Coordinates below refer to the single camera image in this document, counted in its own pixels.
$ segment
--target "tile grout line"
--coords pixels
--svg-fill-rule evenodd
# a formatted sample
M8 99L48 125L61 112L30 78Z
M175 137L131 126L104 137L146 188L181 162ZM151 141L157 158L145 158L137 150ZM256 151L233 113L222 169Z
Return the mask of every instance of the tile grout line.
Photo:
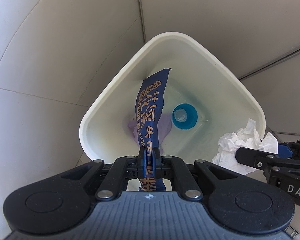
M143 31L143 42L144 42L144 44L146 44L146 29L145 29L145 22L144 22L144 17L143 17L142 2L141 2L141 0L138 0L138 2L139 2L141 25L142 25L142 31Z
M47 99L47 100L53 100L53 101L57 101L57 102L60 102L60 103L66 103L66 104L71 104L71 105L75 105L75 106L83 106L83 105L79 105L79 104L75 104L75 103L60 101L60 100L56 100L56 99L52 99L52 98L40 97L40 96L31 95L31 94L27 94L27 93L22 93L22 92L18 92L18 91L13 91L13 90L5 89L5 88L0 88L0 89L5 90L5 91L9 91L9 92L13 92L13 93L17 93L17 94L21 94L21 95L27 95L27 96L43 98L43 99Z
M275 131L273 131L273 133L300 136L300 133L275 132Z
M295 56L297 56L297 55L299 55L299 54L300 54L300 46L297 47L297 50L292 51L291 53L285 55L284 57L281 57L281 58L279 58L279 59L277 59L277 60L274 60L272 63L270 63L270 64L268 63L267 65L265 65L265 66L259 68L258 70L254 70L254 71L252 71L251 73L248 73L248 74L246 74L246 75L244 75L244 76L239 77L238 79L239 79L240 81L243 81L243 80L245 80L245 79L247 79L247 78L250 78L250 77L252 77L252 76L254 76L254 75L257 75L257 74L259 74L259 73L261 73L261 72L263 72L263 71L265 71L265 70L268 70L268 69L270 69L270 68L272 68L272 67L274 67L274 66L276 66L276 65L278 65L278 64L280 64L280 63L282 63L282 62L285 62L285 61L287 61L287 60L289 60L289 59L291 59L291 58L293 58L293 57L295 57Z
M283 141L268 126L266 126L266 131L270 132L277 139L278 143L283 143Z
M129 26L129 28L124 32L124 34L119 38L118 43L112 48L112 50L109 52L109 54L106 56L106 58L103 60L103 62L100 64L100 67L97 69L97 71L92 75L92 78L90 79L88 85L86 86L86 88L84 89L84 91L82 92L81 96L79 97L77 104L80 102L80 100L82 99L83 95L85 94L85 92L87 91L90 83L92 82L92 80L94 79L94 77L97 75L97 73L99 72L99 70L102 68L104 62L108 59L108 57L110 56L110 54L114 51L114 49L118 46L118 44L120 43L120 41L123 39L123 37L127 34L127 32L130 30L130 28L135 24L135 22L140 18L140 16Z
M6 53L8 47L9 47L9 45L10 45L10 43L12 42L14 36L16 36L16 34L17 34L18 30L20 29L20 27L22 26L22 24L25 22L25 20L28 18L28 16L30 15L30 13L33 11L33 9L37 6L37 4L38 4L40 1L41 1L41 0L39 0L39 1L32 7L32 9L30 10L30 12L26 15L26 17L23 19L22 23L21 23L21 24L19 25L19 27L17 28L16 32L15 32L15 33L13 34L13 36L11 37L11 40L9 41L7 47L5 48L4 52L2 53L2 56L1 56L1 58L0 58L0 63L1 63L1 60L2 60L2 58L3 58L3 56L4 56L4 54Z
M78 163L79 163L79 161L81 161L81 157L82 157L83 154L84 154L84 151L83 151L82 154L80 155L80 158L79 158L79 160L78 160L78 162L77 162L77 164L76 164L75 166L77 166Z

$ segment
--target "white tissue paper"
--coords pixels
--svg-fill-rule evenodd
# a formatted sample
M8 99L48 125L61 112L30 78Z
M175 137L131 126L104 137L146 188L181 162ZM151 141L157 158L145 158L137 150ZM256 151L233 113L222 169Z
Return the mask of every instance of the white tissue paper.
M242 175L246 175L257 169L237 162L235 159L235 151L240 147L278 154L277 139L272 133L268 132L261 142L256 130L256 122L252 119L248 120L246 128L241 128L236 133L224 134L219 139L218 144L218 154L213 157L212 163Z

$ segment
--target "crumpled tissue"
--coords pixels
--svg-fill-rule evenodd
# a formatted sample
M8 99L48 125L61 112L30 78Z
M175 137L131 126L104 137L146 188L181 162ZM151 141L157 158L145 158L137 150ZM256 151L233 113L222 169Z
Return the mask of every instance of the crumpled tissue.
M246 175L257 169L240 164L235 158L235 151L240 147L256 149L278 154L278 141L268 132L260 141L256 130L256 122L249 118L246 128L239 129L236 133L226 133L218 141L218 154L213 157L212 163L221 167Z

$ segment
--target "metal rivet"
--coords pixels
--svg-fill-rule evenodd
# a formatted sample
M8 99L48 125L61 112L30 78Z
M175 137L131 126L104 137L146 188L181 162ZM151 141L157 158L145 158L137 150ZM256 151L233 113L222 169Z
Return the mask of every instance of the metal rivet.
M98 192L97 196L99 198L107 199L107 198L112 197L113 193L110 190L101 190L101 191Z
M186 196L189 198L198 198L200 197L201 192L195 189L190 189L186 191Z

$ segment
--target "blue snack wrapper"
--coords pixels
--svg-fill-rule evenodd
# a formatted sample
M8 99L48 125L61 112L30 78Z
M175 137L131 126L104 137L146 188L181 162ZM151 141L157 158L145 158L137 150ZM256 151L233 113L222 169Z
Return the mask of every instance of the blue snack wrapper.
M157 124L163 109L163 93L170 68L165 68L146 78L141 85L136 101L136 118L139 146L145 147L144 179L140 179L139 191L165 191L162 179L153 176L153 148L159 147Z

